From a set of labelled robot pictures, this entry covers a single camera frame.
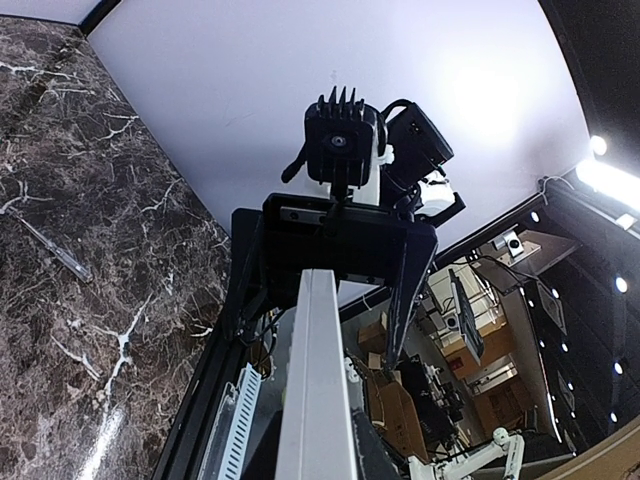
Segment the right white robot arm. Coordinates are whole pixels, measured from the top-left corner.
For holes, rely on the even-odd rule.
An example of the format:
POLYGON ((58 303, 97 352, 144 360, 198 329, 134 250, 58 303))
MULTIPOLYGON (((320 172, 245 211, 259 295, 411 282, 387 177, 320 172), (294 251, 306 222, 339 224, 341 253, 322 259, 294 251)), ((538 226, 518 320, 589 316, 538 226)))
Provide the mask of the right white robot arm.
POLYGON ((422 197, 452 149, 416 103, 399 99, 377 110, 347 89, 308 107, 304 133, 281 179, 305 171, 328 192, 273 193, 258 210, 233 212, 223 333, 236 338, 267 312, 291 308, 304 270, 330 270, 338 280, 390 290, 385 355, 394 369, 436 256, 436 230, 464 208, 455 197, 429 214, 422 197))

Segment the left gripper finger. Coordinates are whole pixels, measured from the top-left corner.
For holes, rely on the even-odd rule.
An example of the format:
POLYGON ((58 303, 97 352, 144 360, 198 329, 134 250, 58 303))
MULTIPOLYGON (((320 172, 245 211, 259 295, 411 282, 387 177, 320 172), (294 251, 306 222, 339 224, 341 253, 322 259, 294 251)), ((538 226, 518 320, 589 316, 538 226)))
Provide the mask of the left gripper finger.
POLYGON ((351 423, 358 478, 394 479, 395 469, 366 413, 361 409, 352 409, 351 423))

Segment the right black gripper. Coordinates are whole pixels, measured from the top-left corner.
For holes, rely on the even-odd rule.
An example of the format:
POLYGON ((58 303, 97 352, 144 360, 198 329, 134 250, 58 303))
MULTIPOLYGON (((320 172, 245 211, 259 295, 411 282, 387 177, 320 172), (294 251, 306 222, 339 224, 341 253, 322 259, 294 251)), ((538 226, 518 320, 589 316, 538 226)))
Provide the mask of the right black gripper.
POLYGON ((380 207, 273 193, 232 214, 231 275, 222 311, 225 338, 254 331, 268 293, 289 295, 306 269, 390 288, 386 364, 399 362, 417 295, 438 248, 435 228, 380 207))

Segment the white remote green buttons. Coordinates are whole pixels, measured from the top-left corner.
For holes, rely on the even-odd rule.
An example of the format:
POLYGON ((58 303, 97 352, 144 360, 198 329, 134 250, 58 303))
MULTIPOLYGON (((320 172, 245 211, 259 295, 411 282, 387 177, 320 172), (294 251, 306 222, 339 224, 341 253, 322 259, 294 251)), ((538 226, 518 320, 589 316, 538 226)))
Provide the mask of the white remote green buttons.
POLYGON ((301 275, 275 477, 358 477, 331 270, 301 275))

